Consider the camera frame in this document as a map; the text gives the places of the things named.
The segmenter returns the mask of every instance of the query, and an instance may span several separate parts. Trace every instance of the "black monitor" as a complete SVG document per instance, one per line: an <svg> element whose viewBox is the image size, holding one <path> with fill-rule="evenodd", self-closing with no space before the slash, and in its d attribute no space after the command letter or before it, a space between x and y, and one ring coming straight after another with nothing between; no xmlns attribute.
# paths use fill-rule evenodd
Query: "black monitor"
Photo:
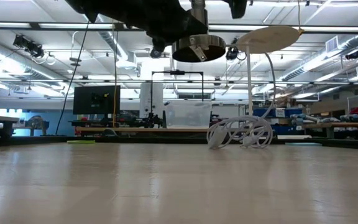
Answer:
<svg viewBox="0 0 358 224"><path fill-rule="evenodd" d="M73 114L113 114L114 101L116 101L116 114L119 114L120 90L120 86L114 85L76 87Z"/></svg>

